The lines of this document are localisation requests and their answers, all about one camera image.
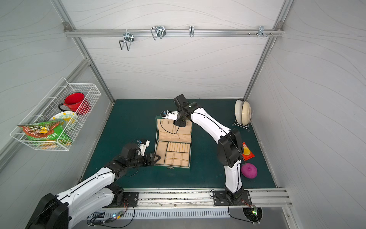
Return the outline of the metal plate rack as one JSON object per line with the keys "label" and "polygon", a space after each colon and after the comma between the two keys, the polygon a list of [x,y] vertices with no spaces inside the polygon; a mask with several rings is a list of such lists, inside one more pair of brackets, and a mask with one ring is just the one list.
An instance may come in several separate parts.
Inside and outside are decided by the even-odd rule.
{"label": "metal plate rack", "polygon": [[236,126],[236,127],[240,127],[240,128],[243,128],[245,129],[247,132],[250,131],[250,125],[251,125],[251,120],[248,122],[248,124],[246,125],[243,125],[243,124],[239,124],[237,122],[237,120],[235,119],[234,123],[232,124],[232,126]]}

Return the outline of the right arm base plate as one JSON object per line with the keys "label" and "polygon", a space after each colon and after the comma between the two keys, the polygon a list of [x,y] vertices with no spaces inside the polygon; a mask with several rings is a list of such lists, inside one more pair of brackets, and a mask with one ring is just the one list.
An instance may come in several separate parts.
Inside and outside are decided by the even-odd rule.
{"label": "right arm base plate", "polygon": [[249,191],[239,190],[235,194],[231,194],[224,190],[211,190],[210,196],[215,206],[251,206],[252,200]]}

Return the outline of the green snack bag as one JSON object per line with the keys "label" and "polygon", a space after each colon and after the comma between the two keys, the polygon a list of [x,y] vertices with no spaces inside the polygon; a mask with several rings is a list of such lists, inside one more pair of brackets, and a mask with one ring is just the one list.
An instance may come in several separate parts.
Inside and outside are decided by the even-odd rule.
{"label": "green snack bag", "polygon": [[52,120],[48,122],[18,125],[30,141],[54,141],[69,146],[72,139],[64,131],[65,121]]}

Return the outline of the red snack packet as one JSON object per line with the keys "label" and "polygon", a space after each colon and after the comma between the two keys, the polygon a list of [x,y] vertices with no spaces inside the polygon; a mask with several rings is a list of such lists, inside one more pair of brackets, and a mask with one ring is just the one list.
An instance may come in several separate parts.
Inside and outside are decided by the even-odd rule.
{"label": "red snack packet", "polygon": [[254,154],[251,152],[251,150],[249,149],[249,147],[246,145],[245,142],[243,142],[243,158],[245,161],[250,160],[252,158],[254,158]]}

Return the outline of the metal double hook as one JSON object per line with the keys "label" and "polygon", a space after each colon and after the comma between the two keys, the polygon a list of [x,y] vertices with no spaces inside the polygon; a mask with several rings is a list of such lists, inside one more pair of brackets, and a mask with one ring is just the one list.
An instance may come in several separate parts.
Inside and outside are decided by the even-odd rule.
{"label": "metal double hook", "polygon": [[134,35],[128,32],[128,30],[125,30],[123,38],[119,41],[120,49],[123,50],[124,48],[126,48],[126,50],[129,51],[132,42],[134,42]]}

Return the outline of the green jewelry box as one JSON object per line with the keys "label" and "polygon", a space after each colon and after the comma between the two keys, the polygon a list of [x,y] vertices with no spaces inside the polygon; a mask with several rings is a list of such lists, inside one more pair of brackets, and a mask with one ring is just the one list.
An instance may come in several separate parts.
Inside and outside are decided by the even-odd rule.
{"label": "green jewelry box", "polygon": [[192,122],[184,127],[174,125],[170,119],[156,118],[155,154],[160,157],[157,166],[188,169],[191,165]]}

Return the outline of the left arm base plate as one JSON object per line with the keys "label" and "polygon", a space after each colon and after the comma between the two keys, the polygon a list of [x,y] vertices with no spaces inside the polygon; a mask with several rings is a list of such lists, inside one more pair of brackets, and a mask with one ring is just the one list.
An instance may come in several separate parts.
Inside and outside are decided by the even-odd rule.
{"label": "left arm base plate", "polygon": [[128,205],[136,207],[138,198],[139,198],[138,192],[120,192],[118,194],[115,194],[114,199],[112,201],[112,205],[114,207],[124,207],[124,208],[126,208]]}

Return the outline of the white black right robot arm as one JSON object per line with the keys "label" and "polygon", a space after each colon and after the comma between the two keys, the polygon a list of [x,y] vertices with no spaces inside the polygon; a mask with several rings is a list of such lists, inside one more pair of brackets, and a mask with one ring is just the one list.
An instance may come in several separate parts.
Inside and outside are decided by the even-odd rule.
{"label": "white black right robot arm", "polygon": [[240,167],[243,159],[243,141],[237,129],[229,129],[211,117],[198,103],[190,103],[183,94],[173,100],[177,107],[175,121],[190,120],[205,130],[217,144],[217,157],[224,166],[226,195],[232,200],[243,193]]}

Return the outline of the patterned plate in basket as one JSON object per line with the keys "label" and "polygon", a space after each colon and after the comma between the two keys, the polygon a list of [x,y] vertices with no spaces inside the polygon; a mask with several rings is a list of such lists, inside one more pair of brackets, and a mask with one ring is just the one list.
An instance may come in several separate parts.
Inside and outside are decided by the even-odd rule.
{"label": "patterned plate in basket", "polygon": [[77,124],[78,115],[73,111],[64,111],[54,115],[49,121],[60,121],[63,128]]}

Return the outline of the cream plate in rack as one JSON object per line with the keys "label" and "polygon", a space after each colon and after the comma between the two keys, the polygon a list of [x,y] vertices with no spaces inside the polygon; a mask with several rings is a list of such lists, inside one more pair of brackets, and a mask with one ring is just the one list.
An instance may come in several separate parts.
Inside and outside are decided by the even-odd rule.
{"label": "cream plate in rack", "polygon": [[246,126],[250,123],[252,118],[252,109],[250,104],[245,101],[242,107],[242,125]]}

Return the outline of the white plate in rack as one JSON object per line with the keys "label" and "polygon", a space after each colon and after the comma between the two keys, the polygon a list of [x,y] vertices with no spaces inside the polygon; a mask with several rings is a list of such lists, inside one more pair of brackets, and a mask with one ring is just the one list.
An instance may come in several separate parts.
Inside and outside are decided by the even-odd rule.
{"label": "white plate in rack", "polygon": [[243,121],[242,121],[243,103],[244,102],[242,100],[236,100],[236,102],[235,102],[235,108],[234,108],[235,119],[239,125],[243,124]]}

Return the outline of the aluminium crossbar rail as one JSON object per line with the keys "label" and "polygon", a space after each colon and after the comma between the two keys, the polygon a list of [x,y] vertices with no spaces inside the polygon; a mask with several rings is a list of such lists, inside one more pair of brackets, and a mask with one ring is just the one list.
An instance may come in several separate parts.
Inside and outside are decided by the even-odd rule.
{"label": "aluminium crossbar rail", "polygon": [[[283,36],[285,31],[273,30],[273,37]],[[257,29],[194,29],[194,37],[254,37],[249,36],[248,32]],[[150,29],[147,30],[128,30],[134,38],[152,38]],[[122,38],[125,30],[72,30],[66,31],[67,37],[73,38]],[[189,29],[166,29],[165,38],[190,38]]]}

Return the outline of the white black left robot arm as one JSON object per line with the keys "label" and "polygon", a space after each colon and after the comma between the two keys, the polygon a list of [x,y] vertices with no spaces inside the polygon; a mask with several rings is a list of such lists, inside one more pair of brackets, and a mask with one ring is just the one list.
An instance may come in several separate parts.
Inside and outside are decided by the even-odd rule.
{"label": "white black left robot arm", "polygon": [[123,188],[116,181],[129,169],[154,166],[160,156],[146,153],[148,140],[126,144],[121,153],[76,186],[57,195],[45,195],[39,201],[28,229],[71,229],[97,210],[123,201]]}

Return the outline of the metal bracket hook right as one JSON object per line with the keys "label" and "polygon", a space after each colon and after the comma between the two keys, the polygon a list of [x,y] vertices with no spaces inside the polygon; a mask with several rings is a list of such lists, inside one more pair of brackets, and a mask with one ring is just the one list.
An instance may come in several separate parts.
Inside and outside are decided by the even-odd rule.
{"label": "metal bracket hook right", "polygon": [[247,33],[249,36],[254,36],[254,37],[273,37],[273,32],[270,29],[266,29],[264,26],[260,26],[257,31],[254,32],[248,32]]}

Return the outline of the small metal hook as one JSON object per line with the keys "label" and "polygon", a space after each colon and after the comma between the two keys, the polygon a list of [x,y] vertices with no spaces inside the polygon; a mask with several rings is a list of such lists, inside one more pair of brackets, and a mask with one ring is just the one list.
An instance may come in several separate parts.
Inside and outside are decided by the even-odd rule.
{"label": "small metal hook", "polygon": [[194,37],[194,26],[189,26],[189,36],[190,38]]}

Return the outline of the magenta round object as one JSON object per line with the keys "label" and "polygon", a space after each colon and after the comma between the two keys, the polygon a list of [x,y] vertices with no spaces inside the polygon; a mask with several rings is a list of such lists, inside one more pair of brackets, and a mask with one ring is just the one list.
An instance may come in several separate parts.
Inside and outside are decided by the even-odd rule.
{"label": "magenta round object", "polygon": [[254,179],[257,177],[258,170],[255,165],[251,163],[246,163],[241,166],[241,173],[244,177],[248,179]]}

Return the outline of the metal loop hook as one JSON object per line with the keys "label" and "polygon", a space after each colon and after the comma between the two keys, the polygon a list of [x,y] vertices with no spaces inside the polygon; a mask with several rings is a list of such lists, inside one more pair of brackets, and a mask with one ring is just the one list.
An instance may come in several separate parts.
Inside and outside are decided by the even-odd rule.
{"label": "metal loop hook", "polygon": [[157,38],[162,39],[166,36],[166,29],[164,26],[154,26],[150,29],[150,31],[155,41]]}

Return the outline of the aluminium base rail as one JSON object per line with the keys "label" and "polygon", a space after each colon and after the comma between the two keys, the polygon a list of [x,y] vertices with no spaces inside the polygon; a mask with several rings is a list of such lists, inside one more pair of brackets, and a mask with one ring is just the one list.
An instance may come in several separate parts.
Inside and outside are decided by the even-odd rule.
{"label": "aluminium base rail", "polygon": [[[190,208],[219,208],[215,206],[210,196],[210,189],[127,189],[125,192],[138,192],[139,198],[135,208],[142,209],[190,209]],[[252,206],[257,207],[291,207],[292,202],[285,189],[249,189]],[[57,195],[57,199],[68,203],[70,212],[88,206],[91,211],[99,208],[113,208],[115,194],[103,188],[90,195],[81,192],[66,191]]]}

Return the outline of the red mug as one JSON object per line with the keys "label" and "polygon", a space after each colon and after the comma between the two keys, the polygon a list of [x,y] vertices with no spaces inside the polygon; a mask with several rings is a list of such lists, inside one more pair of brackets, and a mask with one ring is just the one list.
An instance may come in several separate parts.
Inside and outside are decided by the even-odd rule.
{"label": "red mug", "polygon": [[92,109],[86,96],[81,92],[72,93],[65,97],[63,103],[58,105],[60,111],[72,111],[77,115],[86,115]]}

